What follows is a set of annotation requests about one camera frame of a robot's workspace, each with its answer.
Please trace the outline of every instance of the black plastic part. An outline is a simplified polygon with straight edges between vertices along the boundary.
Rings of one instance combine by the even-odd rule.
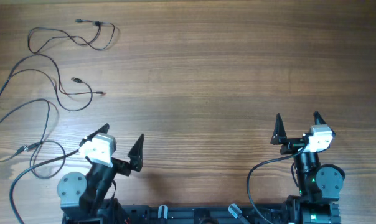
[[[104,124],[100,129],[96,130],[95,132],[89,134],[88,136],[84,137],[82,141],[80,142],[79,146],[81,147],[86,143],[87,141],[91,141],[98,133],[104,133],[107,134],[109,131],[109,124]]]
[[[141,134],[127,155],[130,158],[131,170],[133,171],[139,172],[143,168],[143,146],[144,134]]]
[[[319,125],[319,124],[327,124],[327,123],[323,120],[322,116],[318,113],[318,111],[315,111],[313,115],[314,115],[315,125]],[[332,130],[332,136],[333,136],[333,137],[336,136],[336,133],[335,133],[333,130]]]
[[[282,117],[278,113],[275,119],[275,128],[274,133],[271,138],[271,144],[279,145],[279,144],[286,144],[287,143],[287,136],[285,132],[285,128],[283,127]]]
[[[320,165],[318,153],[304,152],[294,158],[299,190],[302,192],[303,198],[307,197],[308,192],[306,185],[307,176],[314,172]]]
[[[282,208],[281,212],[285,223],[341,223],[339,205],[334,203],[307,203],[303,202],[302,197],[289,196]]]
[[[306,147],[308,143],[308,138],[303,136],[302,138],[291,138],[287,139],[286,143],[281,146],[281,155],[294,154],[299,149]]]
[[[91,169],[88,171],[87,178],[87,193],[93,201],[90,205],[90,214],[94,215],[100,208],[102,201],[105,198],[108,189],[112,185],[112,180],[118,172],[118,166],[113,164],[113,167],[93,163]]]

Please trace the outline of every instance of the wood grain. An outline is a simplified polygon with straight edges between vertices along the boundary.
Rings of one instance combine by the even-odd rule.
[[[29,55],[26,37],[37,26],[93,37],[94,19],[116,24],[112,47],[98,52],[71,41],[43,51],[58,63],[67,91],[84,86],[95,96],[85,110],[70,113],[55,100],[48,79],[26,72],[11,80],[0,100],[0,119],[17,105],[43,97],[54,103],[48,139],[68,152],[81,138],[110,123],[115,157],[125,159],[141,133],[144,168],[116,178],[116,196],[125,205],[248,204],[245,179],[255,164],[279,157],[270,145],[275,115],[281,113],[291,137],[308,130],[320,111],[337,133],[320,155],[346,172],[341,191],[343,223],[376,223],[376,4],[346,1],[130,2],[0,6],[0,88],[12,66]],[[37,33],[36,49],[53,36]],[[97,46],[110,37],[103,33]],[[54,66],[32,58],[56,78]],[[65,106],[84,105],[87,96],[61,96]],[[37,142],[46,105],[36,103],[0,125],[0,158]],[[28,167],[31,152],[0,164],[0,223],[15,223],[8,201],[12,180]],[[39,160],[61,155],[45,146]],[[253,177],[256,202],[280,203],[298,191],[290,164],[269,164]],[[42,175],[60,163],[39,169]],[[15,201],[26,223],[59,223],[58,180],[87,172],[79,155],[67,159],[50,180],[27,174]]]

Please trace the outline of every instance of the wire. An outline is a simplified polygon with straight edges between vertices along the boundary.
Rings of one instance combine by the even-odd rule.
[[[45,130],[47,129],[47,125],[48,125],[48,122],[49,122],[49,114],[50,114],[50,103],[46,100],[46,99],[43,99],[43,98],[39,98],[39,99],[35,99],[35,100],[30,100],[29,102],[27,103],[23,103],[19,106],[17,106],[16,108],[14,108],[13,110],[11,110],[10,112],[8,112],[3,118],[0,119],[0,124],[11,114],[13,114],[13,112],[19,110],[20,108],[22,108],[23,106],[26,106],[28,104],[31,104],[33,102],[37,102],[37,101],[44,101],[47,103],[47,106],[48,106],[48,110],[47,110],[47,117],[45,119],[45,125],[44,125],[44,130],[43,130],[43,135],[41,136],[41,139],[40,139],[40,142],[43,141],[43,138],[44,138],[44,135],[45,135]],[[18,154],[20,154],[21,152],[24,151],[24,146],[22,146],[20,149],[18,149],[11,157],[8,157],[7,159],[3,159],[3,160],[0,160],[0,162],[6,162],[10,159],[12,159],[13,157],[17,156]]]
[[[35,169],[35,168],[38,168],[38,167],[40,167],[40,166],[43,166],[43,165],[46,165],[46,164],[49,164],[49,163],[51,163],[51,162],[55,162],[55,161],[58,161],[58,160],[61,160],[61,159],[64,159],[64,161],[65,161],[66,158],[68,158],[69,156],[72,156],[72,155],[74,155],[74,154],[76,154],[76,153],[78,153],[78,149],[77,149],[77,150],[74,150],[73,152],[68,153],[68,154],[66,154],[66,155],[64,154],[63,156],[56,157],[56,158],[54,158],[54,159],[50,159],[50,160],[47,160],[47,161],[45,161],[45,162],[41,162],[41,163],[39,163],[39,164],[36,164],[36,165],[34,165],[34,166],[32,166],[32,167],[27,168],[25,171],[21,172],[21,173],[15,178],[15,180],[14,180],[14,181],[12,182],[12,184],[11,184],[11,188],[9,189],[9,202],[11,203],[12,211],[14,212],[14,214],[15,214],[16,218],[18,219],[19,223],[23,224],[24,222],[23,222],[21,216],[19,215],[19,213],[18,213],[18,211],[17,211],[17,209],[16,209],[16,206],[15,206],[15,203],[14,203],[14,188],[15,188],[15,185],[16,185],[16,183],[18,182],[18,180],[19,180],[23,175],[27,174],[28,172],[30,172],[31,170],[33,170],[33,169]]]
[[[36,53],[39,53],[51,40],[54,40],[54,39],[63,39],[63,38],[69,38],[71,41],[73,41],[75,44],[77,44],[79,46],[82,46],[82,47],[83,46],[89,46],[89,47],[91,47],[94,50],[105,50],[110,45],[110,43],[112,41],[112,38],[113,38],[113,35],[115,34],[115,25],[114,24],[112,24],[110,22],[90,21],[90,20],[81,20],[81,19],[77,19],[76,22],[92,22],[92,23],[94,23],[94,25],[98,26],[98,30],[97,30],[94,38],[91,41],[87,42],[83,37],[80,37],[80,36],[77,36],[77,35],[73,35],[73,36],[69,35],[64,30],[53,29],[53,28],[46,28],[46,27],[35,27],[35,28],[31,29],[29,31],[28,35],[27,35],[27,48],[29,49],[30,52],[32,52],[33,54],[36,54]],[[109,42],[104,47],[100,47],[100,48],[94,47],[94,46],[92,46],[92,43],[97,40],[98,36],[101,33],[101,26],[103,26],[103,25],[111,25],[113,27],[111,38],[110,38]],[[38,31],[38,30],[50,30],[50,31],[61,32],[61,33],[64,33],[66,36],[51,37],[38,50],[33,51],[31,49],[31,37],[32,37],[33,33],[36,32],[36,31]],[[84,43],[78,43],[78,42],[76,42],[75,39],[80,39]]]
[[[304,151],[304,148],[302,147],[301,149],[299,149],[295,154],[292,154],[290,156],[284,156],[284,157],[280,157],[280,158],[277,158],[277,159],[270,159],[270,160],[267,160],[267,161],[264,161],[264,162],[261,162],[257,165],[255,165],[253,168],[251,168],[251,170],[249,171],[249,174],[248,174],[248,177],[246,179],[246,190],[247,190],[247,193],[248,193],[248,197],[249,197],[249,201],[251,203],[251,205],[253,206],[253,208],[255,209],[255,211],[258,213],[258,215],[260,217],[262,217],[262,219],[264,219],[267,223],[269,224],[273,224],[272,222],[270,222],[268,219],[266,219],[261,213],[260,211],[257,209],[252,197],[251,197],[251,194],[250,194],[250,176],[251,176],[251,173],[253,173],[253,171],[255,171],[257,168],[261,167],[262,165],[265,165],[265,164],[269,164],[271,162],[278,162],[278,161],[282,161],[282,160],[285,160],[285,159],[290,159],[290,158],[293,158],[295,156],[298,156],[300,155],[302,152]]]
[[[65,150],[64,150],[63,147],[62,147],[59,143],[57,143],[56,141],[53,141],[53,140],[42,141],[41,144],[40,144],[40,147],[42,146],[43,143],[46,143],[46,142],[50,142],[50,143],[54,143],[54,144],[58,145],[59,148],[61,148],[61,150],[62,150],[62,152],[63,152],[63,156],[66,156],[66,152],[65,152]],[[33,160],[33,157],[34,157],[34,155],[35,155],[36,152],[38,153],[38,152],[40,151],[40,150],[38,150],[38,149],[39,149],[39,147],[37,147],[37,148],[35,149],[35,151],[32,153],[31,159],[29,160],[29,167],[32,167],[32,160]],[[47,180],[47,179],[50,179],[50,178],[52,178],[53,176],[57,175],[57,174],[59,173],[59,171],[61,171],[63,165],[65,165],[65,162],[66,162],[66,158],[63,159],[62,164],[61,164],[61,166],[57,169],[57,171],[55,171],[53,174],[48,175],[48,176],[46,176],[46,177],[40,176],[39,174],[36,173],[36,171],[35,171],[34,169],[32,169],[32,173],[33,173],[33,175],[35,175],[36,177],[38,177],[38,178],[40,178],[40,179]]]
[[[86,103],[86,105],[82,106],[81,108],[77,108],[77,109],[69,109],[69,108],[64,107],[64,105],[63,105],[63,104],[60,102],[60,100],[59,100],[59,96],[58,96],[58,91],[57,91],[57,86],[56,86],[56,84],[55,84],[55,83],[53,82],[53,80],[48,76],[48,74],[44,73],[43,71],[40,71],[40,70],[38,70],[38,69],[28,68],[28,69],[23,69],[23,70],[21,70],[21,71],[18,71],[18,72],[16,72],[16,73],[14,73],[15,70],[16,70],[16,68],[17,68],[22,62],[24,62],[24,61],[25,61],[26,59],[28,59],[28,58],[35,57],[35,56],[42,56],[42,57],[48,58],[48,59],[51,60],[51,62],[54,64],[54,66],[55,66],[55,68],[56,68],[56,70],[57,70],[57,74],[58,74],[58,87],[59,87],[59,92],[63,93],[64,95],[81,95],[81,94],[90,94],[90,99],[89,99],[89,101]],[[35,54],[35,55],[30,55],[30,56],[24,57],[23,59],[21,59],[20,61],[18,61],[18,62],[15,64],[15,66],[12,68],[11,72],[9,73],[9,76],[8,76],[7,81],[3,84],[3,86],[2,86],[2,88],[1,88],[1,90],[0,90],[0,96],[1,96],[1,94],[3,93],[3,91],[5,90],[5,88],[7,87],[7,85],[8,85],[8,83],[9,83],[10,79],[11,79],[12,77],[14,77],[15,75],[20,74],[20,73],[25,72],[25,71],[36,71],[36,72],[40,72],[40,73],[42,73],[43,75],[45,75],[45,76],[50,80],[50,82],[51,82],[51,84],[52,84],[52,87],[54,88],[54,92],[55,92],[55,96],[57,97],[58,104],[59,104],[63,109],[65,109],[65,110],[67,110],[67,111],[72,111],[72,112],[73,112],[73,111],[80,111],[80,110],[86,108],[88,105],[90,105],[90,103],[92,102],[92,99],[93,99],[93,94],[101,94],[101,95],[105,94],[105,93],[102,92],[102,91],[96,91],[96,92],[93,92],[93,90],[91,89],[91,87],[89,86],[89,84],[83,82],[83,81],[82,81],[81,79],[79,79],[79,78],[72,78],[72,80],[73,80],[74,82],[82,83],[82,84],[86,85],[87,88],[88,88],[90,91],[89,91],[89,92],[81,92],[81,93],[66,93],[65,90],[64,90],[64,88],[63,88],[63,86],[62,86],[62,81],[61,81],[60,72],[59,72],[58,66],[57,66],[57,64],[55,63],[55,61],[54,61],[52,58],[50,58],[49,56],[47,56],[47,55],[43,55],[43,54]]]
[[[293,171],[294,163],[292,163],[292,166],[290,167],[290,171],[292,172],[292,178],[294,180],[294,184],[296,184],[296,187],[299,187],[298,182],[296,181],[296,178],[294,176],[294,171]]]
[[[113,199],[115,198],[115,193],[116,193],[116,182],[115,182],[115,180],[112,180],[112,184],[115,186],[115,190],[113,191],[113,195],[111,197],[111,201],[113,201]]]

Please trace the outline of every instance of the plug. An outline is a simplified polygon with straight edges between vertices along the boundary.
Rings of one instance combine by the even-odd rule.
[[[74,81],[74,82],[77,82],[77,83],[82,83],[83,82],[81,79],[75,78],[75,77],[72,77],[71,80]]]
[[[21,153],[21,152],[23,152],[23,151],[29,151],[29,150],[31,150],[31,149],[34,149],[34,148],[40,146],[40,144],[41,144],[40,142],[37,142],[37,143],[33,143],[33,144],[31,144],[31,145],[24,145],[24,146],[21,146],[21,147],[17,150],[17,152],[18,152],[18,154],[19,154],[19,153]]]

